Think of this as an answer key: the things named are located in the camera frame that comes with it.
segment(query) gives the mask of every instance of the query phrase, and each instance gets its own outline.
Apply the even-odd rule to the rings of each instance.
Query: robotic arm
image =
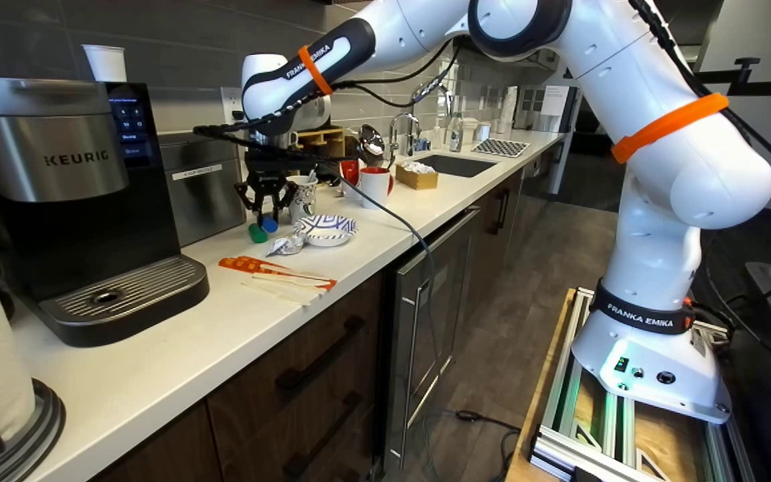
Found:
[[[572,357],[611,393],[723,423],[726,386],[682,307],[699,229],[754,216],[771,165],[719,114],[723,99],[691,89],[646,19],[662,20],[651,0],[374,0],[298,59],[250,75],[243,114],[288,129],[331,81],[420,59],[454,34],[500,61],[553,47],[626,158],[616,249]]]

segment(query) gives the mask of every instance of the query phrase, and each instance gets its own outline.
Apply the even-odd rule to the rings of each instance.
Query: bottle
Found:
[[[449,99],[449,121],[448,121],[448,149],[460,153],[464,148],[464,99]]]

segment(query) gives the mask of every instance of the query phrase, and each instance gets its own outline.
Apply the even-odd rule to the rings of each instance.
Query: coffee maker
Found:
[[[102,344],[208,292],[180,253],[143,83],[0,78],[0,294]]]

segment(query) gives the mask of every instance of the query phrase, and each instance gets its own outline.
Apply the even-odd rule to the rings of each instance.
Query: drip tray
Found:
[[[64,343],[104,344],[200,303],[205,292],[205,268],[176,253],[42,300],[35,311]]]
[[[452,174],[452,176],[476,176],[492,165],[487,161],[449,158],[449,156],[428,156],[428,158],[418,158],[418,162],[425,162],[425,165],[432,165],[442,174]]]

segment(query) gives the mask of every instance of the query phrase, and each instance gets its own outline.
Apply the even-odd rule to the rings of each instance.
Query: cabinet door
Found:
[[[505,264],[508,253],[508,229],[515,227],[515,197],[519,195],[519,176],[515,174],[491,190],[480,204],[480,219],[470,244],[470,268],[468,268],[468,294],[465,314],[468,322],[480,307],[492,296],[496,280]]]
[[[151,478],[223,478],[203,403],[189,407],[97,476],[97,482]]]
[[[346,294],[208,397],[226,478],[363,476],[381,283]]]

